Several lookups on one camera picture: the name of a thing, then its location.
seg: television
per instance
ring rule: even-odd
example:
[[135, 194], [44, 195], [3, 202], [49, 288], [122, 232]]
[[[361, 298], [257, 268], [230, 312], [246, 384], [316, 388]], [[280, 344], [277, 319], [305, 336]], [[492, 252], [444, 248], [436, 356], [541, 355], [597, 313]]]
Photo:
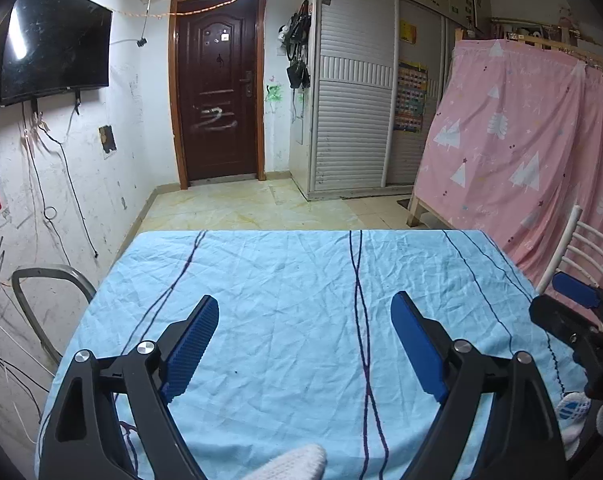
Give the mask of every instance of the television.
[[90, 0], [17, 0], [5, 31], [0, 104], [108, 86], [112, 11]]

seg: door lock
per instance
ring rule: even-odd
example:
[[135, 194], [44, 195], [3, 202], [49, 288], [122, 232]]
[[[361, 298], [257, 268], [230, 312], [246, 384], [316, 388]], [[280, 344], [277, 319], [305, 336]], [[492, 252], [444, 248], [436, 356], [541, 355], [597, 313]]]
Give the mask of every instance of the door lock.
[[246, 85], [246, 97], [252, 97], [252, 70], [246, 70], [246, 78], [240, 79], [239, 82]]

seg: brown wooden door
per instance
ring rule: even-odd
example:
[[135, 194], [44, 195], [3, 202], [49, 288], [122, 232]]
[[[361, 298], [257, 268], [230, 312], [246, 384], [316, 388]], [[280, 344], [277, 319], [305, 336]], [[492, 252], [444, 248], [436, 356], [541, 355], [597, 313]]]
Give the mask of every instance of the brown wooden door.
[[[227, 0], [189, 0], [178, 12]], [[188, 180], [257, 172], [259, 0], [177, 18], [177, 85]]]

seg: tile floor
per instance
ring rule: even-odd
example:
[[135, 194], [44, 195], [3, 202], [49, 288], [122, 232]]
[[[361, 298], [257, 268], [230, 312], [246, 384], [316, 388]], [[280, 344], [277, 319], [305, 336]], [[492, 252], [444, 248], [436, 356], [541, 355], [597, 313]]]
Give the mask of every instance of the tile floor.
[[159, 195], [139, 232], [408, 229], [402, 198], [307, 202], [291, 179], [203, 184]]

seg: silver bolt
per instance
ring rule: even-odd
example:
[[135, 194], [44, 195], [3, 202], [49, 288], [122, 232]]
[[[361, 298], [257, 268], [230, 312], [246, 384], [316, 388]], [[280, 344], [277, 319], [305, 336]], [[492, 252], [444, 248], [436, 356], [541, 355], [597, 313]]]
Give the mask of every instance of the silver bolt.
[[529, 365], [533, 362], [533, 356], [531, 356], [528, 352], [517, 352], [517, 360], [522, 365]]
[[137, 352], [140, 354], [149, 354], [155, 349], [155, 344], [152, 341], [142, 341], [137, 345]]
[[460, 354], [467, 354], [472, 350], [472, 344], [465, 339], [457, 339], [453, 344], [453, 348]]
[[90, 358], [90, 352], [88, 350], [80, 350], [75, 354], [75, 361], [78, 363], [85, 363]]

